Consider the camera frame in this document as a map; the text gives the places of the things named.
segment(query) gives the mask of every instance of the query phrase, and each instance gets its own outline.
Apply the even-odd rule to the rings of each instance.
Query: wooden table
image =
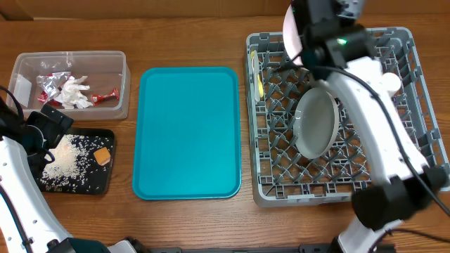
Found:
[[[450,150],[450,31],[447,15],[366,15],[367,27],[405,26],[414,35],[446,149]],[[245,39],[279,32],[282,17],[0,22],[0,85],[7,86],[18,54],[41,51],[120,50],[131,70],[131,102],[123,121],[76,122],[111,129],[117,152],[104,196],[44,194],[59,221],[77,238],[112,245],[125,236],[148,247],[283,247],[330,242],[354,216],[350,203],[259,208],[252,199],[248,114],[244,92]],[[151,202],[131,189],[141,75],[152,67],[229,66],[239,76],[243,183],[229,200]],[[450,205],[450,194],[441,194]],[[405,228],[450,238],[450,219],[432,204]],[[450,252],[450,246],[395,234],[402,252]],[[5,252],[0,240],[0,252]]]

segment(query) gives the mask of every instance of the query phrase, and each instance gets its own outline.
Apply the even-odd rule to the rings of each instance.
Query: gray dish rack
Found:
[[[449,161],[437,126],[411,32],[404,27],[368,29],[376,38],[383,71],[397,74],[402,85],[393,102],[411,140],[430,166]],[[257,51],[264,97],[255,101],[251,52]],[[281,32],[254,33],[247,38],[245,94],[250,123],[253,198],[260,207],[319,205],[350,201],[353,192],[371,184],[358,133],[339,104],[340,125],[332,148],[309,160],[299,154],[293,136],[295,108],[309,88],[302,70],[274,73],[289,61]]]

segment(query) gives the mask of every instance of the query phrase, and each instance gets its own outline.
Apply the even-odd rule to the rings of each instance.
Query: white crumpled paper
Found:
[[[55,101],[63,104],[65,109],[87,108],[93,104],[87,100],[87,97],[81,93],[81,91],[87,91],[90,89],[89,85],[81,85],[87,76],[83,76],[80,79],[70,77],[69,80],[63,85],[63,89],[60,94],[54,98]]]

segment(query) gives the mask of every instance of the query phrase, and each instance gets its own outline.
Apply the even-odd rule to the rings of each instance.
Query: transparent container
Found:
[[[54,106],[75,121],[99,119],[124,119],[128,115],[131,76],[125,54],[121,51],[74,51],[49,53],[22,53],[15,61],[13,74],[9,82],[9,91],[14,92],[18,75],[32,83],[28,107],[22,105],[25,117],[32,111],[40,111],[44,105],[38,101],[42,92],[36,83],[38,75],[70,71],[72,76],[88,76],[83,85],[91,88],[82,93],[90,100],[91,95],[106,95],[114,88],[120,93],[120,99],[108,99],[96,106],[84,109],[64,109]],[[14,108],[8,96],[6,104]]]

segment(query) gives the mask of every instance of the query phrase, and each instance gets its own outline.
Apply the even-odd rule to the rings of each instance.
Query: teal tray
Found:
[[[163,67],[141,78],[133,190],[144,200],[233,197],[240,189],[238,77]]]

